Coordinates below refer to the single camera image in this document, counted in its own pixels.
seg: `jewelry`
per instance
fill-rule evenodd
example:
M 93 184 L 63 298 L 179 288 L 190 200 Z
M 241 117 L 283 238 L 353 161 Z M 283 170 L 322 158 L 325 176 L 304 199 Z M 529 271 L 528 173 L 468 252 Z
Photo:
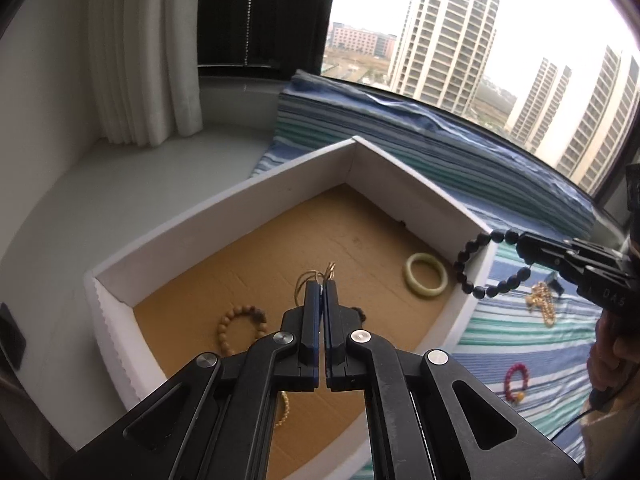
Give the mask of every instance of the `jewelry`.
M 462 284 L 462 292 L 465 294 L 473 294 L 474 298 L 478 298 L 478 300 L 482 300 L 484 295 L 487 295 L 489 298 L 494 298 L 501 292 L 504 293 L 515 290 L 520 286 L 521 282 L 528 280 L 531 276 L 531 269 L 529 267 L 521 267 L 513 276 L 502 280 L 498 285 L 491 285 L 487 288 L 484 288 L 484 286 L 474 286 L 473 282 L 470 282 L 465 274 L 465 264 L 469 261 L 471 255 L 478 251 L 480 247 L 488 245 L 491 241 L 497 244 L 504 241 L 509 245 L 515 245 L 518 243 L 519 237 L 520 235 L 516 231 L 509 229 L 507 232 L 494 230 L 491 231 L 490 235 L 480 233 L 475 240 L 469 240 L 466 243 L 465 250 L 458 253 L 458 259 L 453 264 L 453 268 L 456 270 L 456 281 Z
M 233 309 L 229 310 L 224 316 L 222 316 L 222 318 L 220 319 L 220 323 L 218 324 L 218 343 L 220 344 L 220 349 L 227 356 L 234 355 L 236 351 L 231 348 L 231 346 L 229 345 L 229 341 L 226 339 L 226 329 L 228 328 L 229 323 L 231 323 L 236 317 L 240 316 L 251 317 L 252 321 L 256 325 L 256 340 L 266 335 L 267 315 L 263 310 L 255 308 L 253 305 L 233 307 Z M 289 416 L 289 397 L 287 396 L 286 392 L 280 392 L 280 398 L 282 399 L 284 410 L 282 412 L 282 416 L 274 425 L 276 428 L 281 426 Z
M 427 288 L 423 284 L 419 283 L 418 280 L 415 279 L 414 272 L 411 269 L 411 265 L 413 262 L 424 262 L 433 267 L 433 269 L 437 270 L 438 274 L 440 275 L 440 285 L 436 288 Z M 432 254 L 415 253 L 412 256 L 409 256 L 409 259 L 404 264 L 403 270 L 404 280 L 406 281 L 406 284 L 409 285 L 409 288 L 419 296 L 434 298 L 435 296 L 439 296 L 440 294 L 442 294 L 444 289 L 447 288 L 447 285 L 449 285 L 447 269 L 445 269 L 441 261 Z
M 520 372 L 522 374 L 522 391 L 513 395 L 511 393 L 511 376 Z M 524 391 L 529 387 L 529 371 L 527 367 L 522 363 L 514 364 L 509 370 L 507 370 L 506 375 L 504 376 L 504 398 L 509 402 L 513 402 L 517 404 L 518 402 L 522 402 L 525 397 Z
M 300 274 L 298 279 L 296 280 L 296 286 L 293 289 L 293 303 L 296 306 L 302 306 L 302 303 L 298 302 L 298 296 L 300 295 L 300 291 L 302 290 L 302 288 L 305 286 L 305 283 L 309 280 L 316 280 L 316 283 L 322 285 L 326 280 L 332 280 L 334 278 L 334 269 L 335 262 L 329 262 L 324 272 L 311 269 L 306 270 L 305 272 Z
M 542 311 L 542 320 L 549 328 L 556 324 L 556 307 L 553 303 L 551 290 L 545 282 L 537 282 L 531 287 L 531 295 L 525 297 L 525 302 L 529 312 L 534 307 L 538 307 Z

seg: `person's hand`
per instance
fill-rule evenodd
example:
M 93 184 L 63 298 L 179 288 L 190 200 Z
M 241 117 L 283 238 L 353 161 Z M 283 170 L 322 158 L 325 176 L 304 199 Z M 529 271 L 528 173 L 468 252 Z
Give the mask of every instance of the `person's hand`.
M 603 310 L 596 323 L 596 342 L 587 359 L 591 384 L 601 391 L 619 386 L 624 380 L 624 367 L 620 361 L 640 363 L 640 335 L 620 336 L 614 340 L 610 334 L 612 320 L 613 316 Z

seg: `black curtain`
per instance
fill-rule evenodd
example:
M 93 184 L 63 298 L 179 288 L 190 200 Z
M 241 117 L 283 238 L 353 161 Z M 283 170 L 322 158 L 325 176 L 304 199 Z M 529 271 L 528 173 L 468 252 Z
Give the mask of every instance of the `black curtain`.
M 205 73 L 288 79 L 319 73 L 332 0 L 199 0 Z

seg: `striped blanket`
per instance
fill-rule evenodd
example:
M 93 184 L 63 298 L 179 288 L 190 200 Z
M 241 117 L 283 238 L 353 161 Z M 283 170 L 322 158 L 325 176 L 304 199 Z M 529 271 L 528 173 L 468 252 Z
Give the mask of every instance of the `striped blanket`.
M 261 173 L 303 153 L 360 135 L 400 158 L 452 194 L 492 228 L 512 227 L 562 239 L 588 237 L 594 217 L 590 200 L 550 168 L 453 122 L 420 104 L 379 95 L 299 73 L 280 95 L 273 143 L 259 161 Z M 501 245 L 487 285 L 523 265 L 513 247 Z M 504 375 L 515 363 L 529 369 L 529 389 L 516 410 L 553 436 L 575 415 L 590 391 L 586 359 L 600 309 L 562 282 L 555 326 L 524 297 L 548 269 L 509 294 L 478 303 L 454 357 L 504 398 Z M 520 381 L 513 380 L 513 388 Z M 574 460 L 584 456 L 579 424 L 556 441 Z M 370 462 L 353 478 L 372 478 Z

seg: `ring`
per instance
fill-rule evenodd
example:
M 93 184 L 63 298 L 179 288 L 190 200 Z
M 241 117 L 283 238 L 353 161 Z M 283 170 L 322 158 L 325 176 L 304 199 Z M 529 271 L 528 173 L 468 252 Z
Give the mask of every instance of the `ring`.
M 415 279 L 411 266 L 413 262 L 416 261 L 424 262 L 438 271 L 440 275 L 440 285 L 437 288 L 427 288 Z M 420 296 L 426 296 L 428 298 L 439 296 L 443 293 L 444 289 L 447 288 L 447 285 L 449 285 L 447 269 L 444 268 L 444 265 L 439 259 L 428 253 L 415 253 L 413 256 L 409 257 L 404 264 L 404 279 L 412 291 Z

